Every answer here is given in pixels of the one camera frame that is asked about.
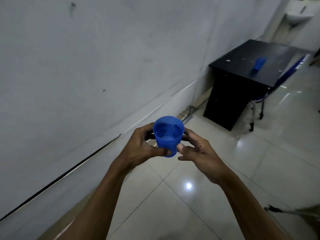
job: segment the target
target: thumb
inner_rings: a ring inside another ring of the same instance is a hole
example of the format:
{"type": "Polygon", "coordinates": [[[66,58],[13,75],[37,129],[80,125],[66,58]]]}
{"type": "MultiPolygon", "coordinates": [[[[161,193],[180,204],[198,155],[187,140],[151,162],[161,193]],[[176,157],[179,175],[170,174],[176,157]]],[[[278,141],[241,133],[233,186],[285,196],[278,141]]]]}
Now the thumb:
{"type": "Polygon", "coordinates": [[[151,157],[164,157],[164,156],[170,156],[172,152],[168,150],[167,148],[160,148],[153,146],[151,149],[151,157]]]}
{"type": "Polygon", "coordinates": [[[187,160],[193,161],[197,157],[196,152],[181,143],[177,145],[177,149],[187,160]]]}

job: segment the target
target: blue chair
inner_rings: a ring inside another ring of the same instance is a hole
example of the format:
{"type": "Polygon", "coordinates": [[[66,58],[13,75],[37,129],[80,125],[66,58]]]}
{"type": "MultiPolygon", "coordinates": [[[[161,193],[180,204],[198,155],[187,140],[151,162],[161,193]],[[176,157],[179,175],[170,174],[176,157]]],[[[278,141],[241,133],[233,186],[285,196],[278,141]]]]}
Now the blue chair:
{"type": "Polygon", "coordinates": [[[263,96],[256,97],[250,102],[252,103],[252,106],[247,105],[247,107],[252,109],[252,115],[251,115],[251,123],[250,123],[250,131],[252,132],[254,130],[254,116],[256,112],[256,104],[261,103],[261,113],[259,114],[259,119],[261,120],[263,118],[263,108],[264,108],[264,101],[270,94],[272,94],[278,87],[280,87],[290,76],[292,76],[300,67],[301,65],[308,59],[310,55],[307,54],[305,56],[302,56],[292,67],[290,67],[282,76],[280,76],[275,83],[273,88],[270,88],[266,94],[263,96]]]}

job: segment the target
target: blue plastic cup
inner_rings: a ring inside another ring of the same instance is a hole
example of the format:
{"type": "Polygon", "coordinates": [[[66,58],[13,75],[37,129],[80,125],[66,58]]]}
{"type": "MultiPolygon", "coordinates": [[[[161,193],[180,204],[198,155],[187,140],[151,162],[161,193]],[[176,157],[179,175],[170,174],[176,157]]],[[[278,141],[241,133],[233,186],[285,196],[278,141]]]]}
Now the blue plastic cup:
{"type": "Polygon", "coordinates": [[[173,116],[164,116],[157,119],[153,125],[153,132],[158,147],[169,149],[173,157],[177,153],[177,145],[181,142],[184,133],[184,124],[173,116]]]}
{"type": "Polygon", "coordinates": [[[256,63],[254,64],[254,70],[257,70],[259,71],[263,65],[266,63],[267,59],[266,57],[259,57],[257,60],[256,60],[256,63]]]}

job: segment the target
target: water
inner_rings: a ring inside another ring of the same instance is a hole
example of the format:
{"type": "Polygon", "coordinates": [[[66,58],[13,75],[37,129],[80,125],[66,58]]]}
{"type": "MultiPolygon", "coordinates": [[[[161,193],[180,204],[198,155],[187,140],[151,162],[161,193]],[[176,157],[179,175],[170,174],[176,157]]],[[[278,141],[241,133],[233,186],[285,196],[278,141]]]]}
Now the water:
{"type": "Polygon", "coordinates": [[[181,129],[174,124],[158,124],[155,128],[158,137],[164,140],[174,140],[181,136],[181,129]]]}

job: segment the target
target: fingernail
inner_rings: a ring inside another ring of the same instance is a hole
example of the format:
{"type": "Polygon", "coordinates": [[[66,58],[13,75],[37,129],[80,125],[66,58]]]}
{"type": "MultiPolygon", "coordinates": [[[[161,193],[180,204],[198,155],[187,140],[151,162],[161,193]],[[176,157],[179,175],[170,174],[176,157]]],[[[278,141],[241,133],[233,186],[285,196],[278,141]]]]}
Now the fingernail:
{"type": "Polygon", "coordinates": [[[183,148],[183,145],[182,145],[181,143],[179,143],[179,144],[177,145],[177,149],[178,149],[179,151],[181,151],[182,148],[183,148]]]}

